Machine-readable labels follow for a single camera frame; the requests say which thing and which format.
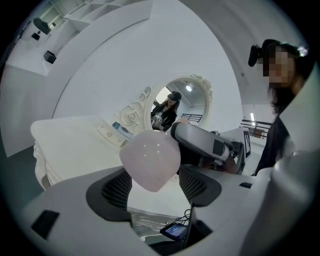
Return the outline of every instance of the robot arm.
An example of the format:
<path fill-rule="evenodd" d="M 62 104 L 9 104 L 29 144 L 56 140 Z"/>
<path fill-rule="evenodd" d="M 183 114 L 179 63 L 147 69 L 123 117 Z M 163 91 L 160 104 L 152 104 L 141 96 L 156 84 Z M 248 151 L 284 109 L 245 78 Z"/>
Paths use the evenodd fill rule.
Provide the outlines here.
<path fill-rule="evenodd" d="M 220 170 L 230 162 L 231 155 L 237 157 L 235 174 L 241 174 L 245 167 L 245 147 L 241 141 L 227 139 L 208 132 L 188 123 L 174 123 L 171 136 L 181 145 L 201 155 L 202 162 L 213 165 L 214 170 Z"/>

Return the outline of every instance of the pink light bulb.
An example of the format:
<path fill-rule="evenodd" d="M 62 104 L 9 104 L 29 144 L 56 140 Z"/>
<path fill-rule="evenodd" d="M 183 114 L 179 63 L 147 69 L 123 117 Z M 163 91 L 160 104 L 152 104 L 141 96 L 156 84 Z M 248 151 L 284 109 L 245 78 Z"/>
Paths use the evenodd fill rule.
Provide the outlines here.
<path fill-rule="evenodd" d="M 169 133 L 145 130 L 120 150 L 127 173 L 144 189 L 157 192 L 179 170 L 178 142 Z"/>

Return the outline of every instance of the woman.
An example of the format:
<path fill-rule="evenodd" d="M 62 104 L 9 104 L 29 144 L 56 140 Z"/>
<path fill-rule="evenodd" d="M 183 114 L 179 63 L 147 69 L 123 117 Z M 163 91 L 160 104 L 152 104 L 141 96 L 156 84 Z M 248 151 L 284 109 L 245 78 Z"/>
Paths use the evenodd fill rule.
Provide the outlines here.
<path fill-rule="evenodd" d="M 265 40 L 262 48 L 251 47 L 249 66 L 253 67 L 257 60 L 263 66 L 263 76 L 269 77 L 268 93 L 276 118 L 268 131 L 255 176 L 261 169 L 273 167 L 283 156 L 289 134 L 279 115 L 299 93 L 315 63 L 306 49 L 273 39 Z"/>
<path fill-rule="evenodd" d="M 181 93 L 173 91 L 168 98 L 151 112 L 151 117 L 161 116 L 161 122 L 152 125 L 154 130 L 166 131 L 177 118 L 177 109 L 181 101 Z"/>

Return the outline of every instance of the white ceiling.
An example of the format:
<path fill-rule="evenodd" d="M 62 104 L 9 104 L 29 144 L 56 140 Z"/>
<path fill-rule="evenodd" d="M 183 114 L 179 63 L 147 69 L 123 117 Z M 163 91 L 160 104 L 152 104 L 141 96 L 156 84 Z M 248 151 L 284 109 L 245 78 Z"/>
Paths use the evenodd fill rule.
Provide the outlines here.
<path fill-rule="evenodd" d="M 171 90 L 178 91 L 182 94 L 182 101 L 189 105 L 189 103 L 193 107 L 204 106 L 206 103 L 206 97 L 204 91 L 200 88 L 199 85 L 190 83 L 190 82 L 182 82 L 182 81 L 175 81 L 172 82 L 172 86 L 168 86 Z M 190 86 L 192 91 L 188 91 L 186 86 Z"/>
<path fill-rule="evenodd" d="M 261 46 L 265 39 L 305 45 L 285 13 L 267 0 L 180 1 L 206 23 L 221 43 L 235 73 L 242 104 L 269 104 L 268 80 L 257 66 L 249 67 L 248 58 L 251 46 Z"/>

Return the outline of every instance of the white mirror frame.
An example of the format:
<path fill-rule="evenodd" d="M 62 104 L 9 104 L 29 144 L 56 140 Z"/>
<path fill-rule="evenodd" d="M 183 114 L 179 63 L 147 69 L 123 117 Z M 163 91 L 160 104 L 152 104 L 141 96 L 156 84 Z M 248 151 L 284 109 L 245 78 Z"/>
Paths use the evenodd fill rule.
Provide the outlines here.
<path fill-rule="evenodd" d="M 198 126 L 205 129 L 208 125 L 212 110 L 212 86 L 211 83 L 201 75 L 187 73 L 177 74 L 166 82 L 155 86 L 153 89 L 151 87 L 145 88 L 138 101 L 126 106 L 121 110 L 120 115 L 115 116 L 116 121 L 134 135 L 145 130 L 152 130 L 150 116 L 152 105 L 157 95 L 168 84 L 185 80 L 200 86 L 203 90 L 206 101 L 205 112 Z"/>

